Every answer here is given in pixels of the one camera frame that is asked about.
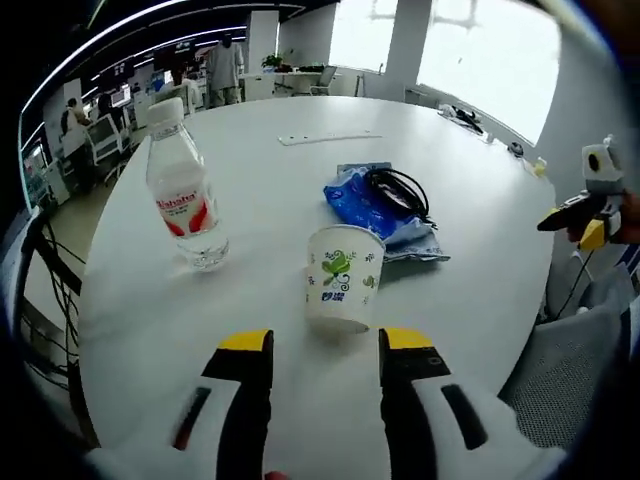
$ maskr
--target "gray chair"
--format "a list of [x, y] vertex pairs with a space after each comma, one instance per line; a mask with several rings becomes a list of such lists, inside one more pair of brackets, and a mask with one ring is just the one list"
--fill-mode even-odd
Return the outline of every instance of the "gray chair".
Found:
[[322, 70], [320, 78], [318, 79], [318, 83], [309, 87], [309, 95], [330, 95], [329, 86], [331, 85], [331, 81], [333, 80], [333, 76], [336, 74], [337, 69], [338, 67], [324, 67], [324, 70]]
[[[626, 280], [630, 285], [628, 273]], [[585, 292], [591, 310], [534, 328], [499, 395], [534, 445], [567, 449], [589, 416], [600, 382], [614, 375], [621, 356], [628, 358], [631, 302], [619, 295], [621, 283], [623, 270], [616, 269]]]

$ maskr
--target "red bottle label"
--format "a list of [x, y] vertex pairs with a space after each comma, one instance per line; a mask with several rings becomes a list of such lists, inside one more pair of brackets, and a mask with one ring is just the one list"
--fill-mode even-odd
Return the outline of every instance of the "red bottle label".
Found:
[[202, 186], [171, 197], [156, 199], [160, 215], [175, 237], [206, 232], [214, 226], [211, 201]]

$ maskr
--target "bottle cap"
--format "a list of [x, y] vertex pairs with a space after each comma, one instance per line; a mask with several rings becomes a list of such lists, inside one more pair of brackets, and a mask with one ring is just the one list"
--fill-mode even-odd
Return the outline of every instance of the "bottle cap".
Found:
[[147, 123], [153, 129], [170, 127], [184, 120], [182, 99], [170, 98], [151, 105], [147, 111]]

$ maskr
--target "desk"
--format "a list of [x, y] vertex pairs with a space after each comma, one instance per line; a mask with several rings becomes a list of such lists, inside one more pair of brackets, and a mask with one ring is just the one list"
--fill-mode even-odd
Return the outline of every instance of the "desk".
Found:
[[[238, 76], [244, 80], [246, 101], [266, 100], [273, 98], [276, 81], [291, 87], [298, 93], [308, 93], [311, 85], [316, 85], [322, 72], [268, 72], [243, 73]], [[335, 74], [331, 83], [332, 95], [346, 95], [341, 84], [342, 75]]]
[[[272, 328], [265, 466], [292, 478], [384, 478], [379, 416], [365, 424], [365, 409], [349, 412], [366, 404], [379, 413], [375, 359], [359, 369], [356, 352], [319, 346], [303, 319], [307, 240], [337, 222], [322, 188], [343, 163], [391, 161], [416, 178], [451, 255], [439, 265], [385, 267], [372, 324], [422, 330], [456, 374], [500, 390], [533, 328], [551, 261], [553, 235], [535, 228], [555, 204], [546, 179], [504, 146], [402, 103], [275, 99], [196, 113], [186, 125], [211, 171], [229, 258], [212, 274], [182, 270], [146, 187], [145, 139], [100, 218], [79, 305], [83, 389], [103, 446], [176, 391], [186, 401], [227, 335]], [[383, 138], [277, 140], [354, 128]]]

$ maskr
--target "window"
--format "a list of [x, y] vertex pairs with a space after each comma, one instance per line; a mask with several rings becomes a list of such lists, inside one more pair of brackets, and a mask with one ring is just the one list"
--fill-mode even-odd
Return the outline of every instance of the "window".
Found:
[[458, 97], [536, 143], [558, 78], [560, 31], [509, 0], [433, 0], [418, 83]]
[[342, 0], [336, 6], [329, 63], [385, 71], [398, 0]]

